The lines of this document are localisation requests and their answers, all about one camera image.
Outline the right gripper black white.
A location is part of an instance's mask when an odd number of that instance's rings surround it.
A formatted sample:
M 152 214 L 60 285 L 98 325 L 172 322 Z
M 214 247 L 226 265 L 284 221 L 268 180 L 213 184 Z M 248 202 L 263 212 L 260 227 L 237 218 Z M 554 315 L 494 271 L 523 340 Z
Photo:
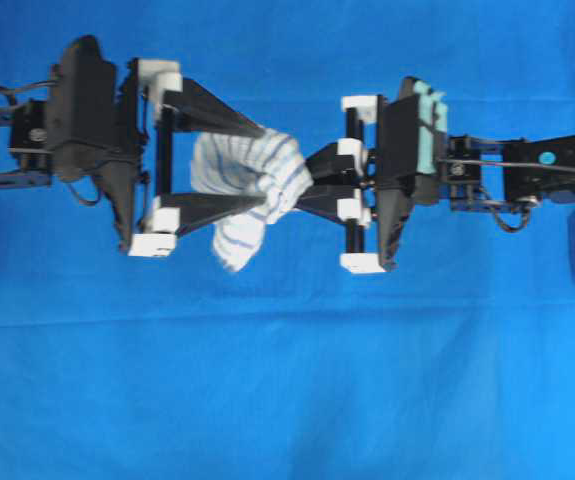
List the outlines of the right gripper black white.
M 345 114 L 345 136 L 330 143 L 306 159 L 306 167 L 315 182 L 332 178 L 355 182 L 347 185 L 315 185 L 298 199 L 295 208 L 330 221 L 342 221 L 345 227 L 345 252 L 340 265 L 352 274 L 384 273 L 377 253 L 365 251 L 366 230 L 371 225 L 371 209 L 364 200 L 367 183 L 368 148 L 364 127 L 377 120 L 378 96 L 354 95 L 341 99 Z

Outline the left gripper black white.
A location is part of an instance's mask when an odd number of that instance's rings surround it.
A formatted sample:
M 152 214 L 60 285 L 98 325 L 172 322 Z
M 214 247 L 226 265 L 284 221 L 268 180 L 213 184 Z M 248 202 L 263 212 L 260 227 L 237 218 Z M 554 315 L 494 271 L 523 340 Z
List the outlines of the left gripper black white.
M 135 60 L 137 85 L 152 105 L 156 126 L 155 196 L 129 256 L 167 257 L 182 237 L 265 203 L 265 196 L 171 193 L 173 130 L 261 138 L 265 129 L 232 109 L 198 82 L 182 77 L 176 61 Z

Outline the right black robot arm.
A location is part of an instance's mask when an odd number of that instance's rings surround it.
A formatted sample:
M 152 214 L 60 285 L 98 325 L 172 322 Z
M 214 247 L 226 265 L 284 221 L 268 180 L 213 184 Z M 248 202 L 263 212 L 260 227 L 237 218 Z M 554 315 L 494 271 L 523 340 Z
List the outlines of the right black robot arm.
M 417 205 L 448 200 L 454 211 L 487 213 L 506 232 L 522 230 L 543 200 L 575 203 L 575 135 L 529 142 L 450 136 L 446 106 L 428 95 L 348 97 L 347 137 L 307 160 L 314 180 L 298 209 L 341 224 L 352 273 L 384 273 Z M 362 132 L 375 117 L 375 146 Z

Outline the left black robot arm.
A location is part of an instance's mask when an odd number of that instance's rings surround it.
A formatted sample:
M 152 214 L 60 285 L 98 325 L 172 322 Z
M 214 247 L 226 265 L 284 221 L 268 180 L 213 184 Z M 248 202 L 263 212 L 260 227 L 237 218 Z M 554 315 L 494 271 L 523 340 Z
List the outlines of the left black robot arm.
M 161 257 L 181 236 L 262 203 L 173 191 L 172 139 L 202 132 L 261 134 L 175 61 L 136 58 L 120 76 L 96 51 L 70 52 L 44 81 L 0 86 L 0 191 L 87 180 L 89 204 L 110 205 L 119 251 Z

